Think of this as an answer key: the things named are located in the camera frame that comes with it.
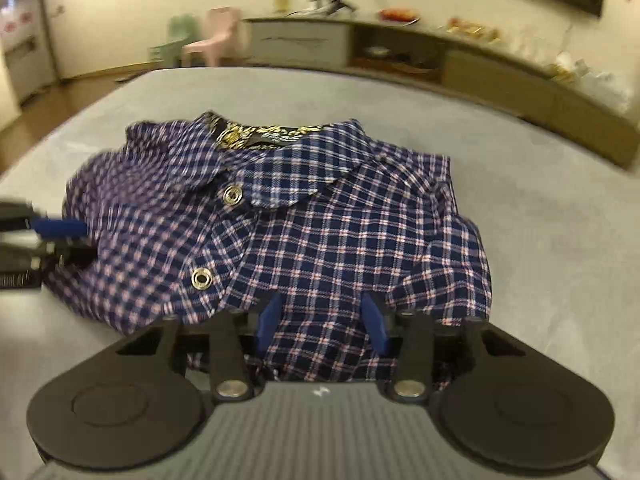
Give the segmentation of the white box on cabinet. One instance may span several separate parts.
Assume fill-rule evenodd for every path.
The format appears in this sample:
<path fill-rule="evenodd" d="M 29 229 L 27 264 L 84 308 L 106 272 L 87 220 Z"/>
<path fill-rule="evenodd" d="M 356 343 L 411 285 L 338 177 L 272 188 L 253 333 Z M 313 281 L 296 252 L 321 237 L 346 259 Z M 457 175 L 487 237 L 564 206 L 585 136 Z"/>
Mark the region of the white box on cabinet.
<path fill-rule="evenodd" d="M 629 112 L 634 92 L 612 73 L 593 70 L 584 60 L 575 63 L 574 71 L 576 88 L 580 92 L 618 114 Z"/>

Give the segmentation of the blue plaid shirt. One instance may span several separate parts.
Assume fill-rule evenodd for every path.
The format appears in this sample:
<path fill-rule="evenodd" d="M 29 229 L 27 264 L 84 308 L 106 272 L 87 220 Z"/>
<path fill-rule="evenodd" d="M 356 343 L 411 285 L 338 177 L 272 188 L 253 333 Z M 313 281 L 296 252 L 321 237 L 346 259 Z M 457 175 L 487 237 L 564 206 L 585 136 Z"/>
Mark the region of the blue plaid shirt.
<path fill-rule="evenodd" d="M 175 315 L 282 298 L 262 365 L 282 380 L 384 380 L 360 299 L 457 325 L 487 318 L 491 277 L 480 232 L 459 214 L 445 156 L 367 136 L 349 119 L 265 128 L 207 112 L 136 122 L 125 144 L 70 179 L 63 214 L 85 222 L 96 260 L 44 279 L 74 313 L 131 334 Z"/>

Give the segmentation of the red fruit plate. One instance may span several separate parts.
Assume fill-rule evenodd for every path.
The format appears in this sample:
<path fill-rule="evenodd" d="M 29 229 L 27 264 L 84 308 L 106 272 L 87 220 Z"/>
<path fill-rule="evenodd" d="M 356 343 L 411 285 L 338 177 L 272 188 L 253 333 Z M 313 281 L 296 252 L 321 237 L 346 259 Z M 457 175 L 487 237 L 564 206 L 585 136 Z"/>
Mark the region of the red fruit plate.
<path fill-rule="evenodd" d="M 416 11 L 403 8 L 386 8 L 378 11 L 378 18 L 383 22 L 401 25 L 412 25 L 420 21 L 420 14 Z"/>

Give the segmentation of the pink plastic child chair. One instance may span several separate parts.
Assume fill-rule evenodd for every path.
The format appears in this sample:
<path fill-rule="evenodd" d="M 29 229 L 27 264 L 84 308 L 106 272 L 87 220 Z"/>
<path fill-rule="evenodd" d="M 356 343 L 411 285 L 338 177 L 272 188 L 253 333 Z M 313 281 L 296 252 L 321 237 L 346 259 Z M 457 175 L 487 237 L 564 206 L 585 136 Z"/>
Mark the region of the pink plastic child chair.
<path fill-rule="evenodd" d="M 194 55 L 207 67 L 217 67 L 228 54 L 238 52 L 241 11 L 233 6 L 221 6 L 206 12 L 204 38 L 182 48 L 181 66 L 190 67 Z"/>

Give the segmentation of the yellow cup on cabinet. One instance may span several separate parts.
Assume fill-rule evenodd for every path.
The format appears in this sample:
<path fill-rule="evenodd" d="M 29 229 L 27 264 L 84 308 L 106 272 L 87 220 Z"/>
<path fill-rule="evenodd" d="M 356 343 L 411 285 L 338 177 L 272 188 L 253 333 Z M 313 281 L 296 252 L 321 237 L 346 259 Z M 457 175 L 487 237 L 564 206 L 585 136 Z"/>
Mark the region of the yellow cup on cabinet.
<path fill-rule="evenodd" d="M 287 14 L 291 11 L 291 0 L 273 0 L 273 12 Z"/>

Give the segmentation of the golden ornament set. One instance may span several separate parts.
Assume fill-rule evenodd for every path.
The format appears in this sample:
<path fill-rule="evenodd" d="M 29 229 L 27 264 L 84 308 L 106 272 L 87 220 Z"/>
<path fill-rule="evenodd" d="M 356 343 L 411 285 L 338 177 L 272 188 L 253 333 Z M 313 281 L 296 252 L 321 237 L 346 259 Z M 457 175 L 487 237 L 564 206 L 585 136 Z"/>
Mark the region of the golden ornament set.
<path fill-rule="evenodd" d="M 471 40 L 486 42 L 486 44 L 494 44 L 501 40 L 501 32 L 498 28 L 464 20 L 456 16 L 450 18 L 446 25 L 446 31 Z"/>

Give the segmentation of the green plastic child chair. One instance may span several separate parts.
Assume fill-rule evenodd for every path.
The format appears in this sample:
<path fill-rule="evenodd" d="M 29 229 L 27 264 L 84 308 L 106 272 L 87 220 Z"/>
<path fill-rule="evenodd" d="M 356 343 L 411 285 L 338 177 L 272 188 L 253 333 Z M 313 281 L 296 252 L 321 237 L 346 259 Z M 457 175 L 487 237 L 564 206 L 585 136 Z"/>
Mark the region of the green plastic child chair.
<path fill-rule="evenodd" d="M 177 68 L 181 65 L 182 49 L 200 39 L 200 24 L 195 16 L 175 15 L 167 24 L 165 42 L 149 48 L 150 62 L 160 68 Z"/>

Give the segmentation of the long grey tv cabinet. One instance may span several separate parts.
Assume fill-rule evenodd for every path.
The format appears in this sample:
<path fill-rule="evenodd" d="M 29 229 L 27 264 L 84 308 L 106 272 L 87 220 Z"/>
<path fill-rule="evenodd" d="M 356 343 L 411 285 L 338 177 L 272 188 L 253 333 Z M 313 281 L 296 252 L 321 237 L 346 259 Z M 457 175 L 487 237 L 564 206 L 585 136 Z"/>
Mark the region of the long grey tv cabinet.
<path fill-rule="evenodd" d="M 639 160 L 624 114 L 505 50 L 424 27 L 327 18 L 247 18 L 247 61 L 403 84 L 501 110 L 623 169 Z"/>

